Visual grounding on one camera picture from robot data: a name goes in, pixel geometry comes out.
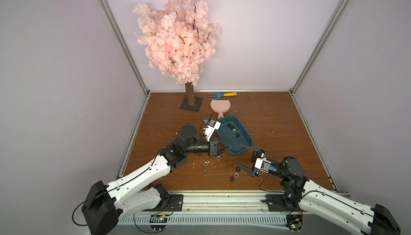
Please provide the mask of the teal plastic storage box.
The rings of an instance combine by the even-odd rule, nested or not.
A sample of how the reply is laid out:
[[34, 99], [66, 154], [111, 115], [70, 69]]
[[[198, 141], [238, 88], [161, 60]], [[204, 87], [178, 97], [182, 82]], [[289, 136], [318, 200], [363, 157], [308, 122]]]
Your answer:
[[[247, 149], [241, 147], [240, 144], [254, 144], [250, 134], [237, 117], [227, 116], [220, 119], [219, 122], [221, 123], [221, 126], [217, 130], [217, 134], [222, 141], [232, 144], [232, 149], [228, 151], [231, 156], [238, 156], [247, 151]], [[232, 129], [228, 127], [229, 123], [232, 124], [232, 129], [237, 130], [236, 133], [240, 133], [240, 137], [236, 137], [236, 133], [233, 133]]]

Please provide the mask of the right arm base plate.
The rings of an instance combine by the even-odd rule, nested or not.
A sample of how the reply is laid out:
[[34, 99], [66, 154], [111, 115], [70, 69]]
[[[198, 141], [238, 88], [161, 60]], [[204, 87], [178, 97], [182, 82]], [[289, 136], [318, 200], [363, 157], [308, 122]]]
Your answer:
[[301, 195], [293, 194], [266, 194], [261, 202], [268, 207], [270, 212], [305, 211], [304, 207], [311, 206], [312, 203], [302, 198]]

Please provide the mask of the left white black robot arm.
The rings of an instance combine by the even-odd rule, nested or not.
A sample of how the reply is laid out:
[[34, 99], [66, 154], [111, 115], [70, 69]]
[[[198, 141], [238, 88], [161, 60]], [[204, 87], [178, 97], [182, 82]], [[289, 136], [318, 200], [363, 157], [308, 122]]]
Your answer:
[[125, 217], [157, 207], [164, 209], [170, 196], [168, 191], [161, 184], [148, 190], [145, 187], [180, 168], [187, 162], [188, 154], [213, 158], [230, 149], [232, 144], [218, 138], [202, 138], [194, 126], [181, 128], [175, 140], [141, 168], [107, 184], [98, 181], [91, 186], [79, 205], [85, 226], [91, 235], [106, 235]]

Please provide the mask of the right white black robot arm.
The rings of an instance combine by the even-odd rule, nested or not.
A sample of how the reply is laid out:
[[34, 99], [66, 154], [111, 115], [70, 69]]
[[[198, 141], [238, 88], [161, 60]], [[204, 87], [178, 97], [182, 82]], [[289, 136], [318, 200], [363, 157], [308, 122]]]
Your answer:
[[353, 235], [399, 235], [401, 228], [390, 211], [376, 204], [368, 206], [329, 191], [305, 176], [300, 162], [286, 157], [281, 162], [267, 158], [258, 146], [245, 146], [253, 151], [252, 168], [240, 165], [251, 177], [262, 173], [281, 179], [284, 194], [282, 206], [290, 213], [308, 212], [340, 226]]

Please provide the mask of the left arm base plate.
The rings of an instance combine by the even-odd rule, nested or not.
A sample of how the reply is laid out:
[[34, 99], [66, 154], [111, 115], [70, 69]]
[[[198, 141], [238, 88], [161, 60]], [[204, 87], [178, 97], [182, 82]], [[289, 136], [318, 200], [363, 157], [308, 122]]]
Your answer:
[[161, 200], [160, 203], [152, 209], [145, 209], [143, 212], [160, 212], [160, 211], [176, 211], [181, 212], [183, 210], [184, 195], [183, 194], [170, 194], [167, 201]]

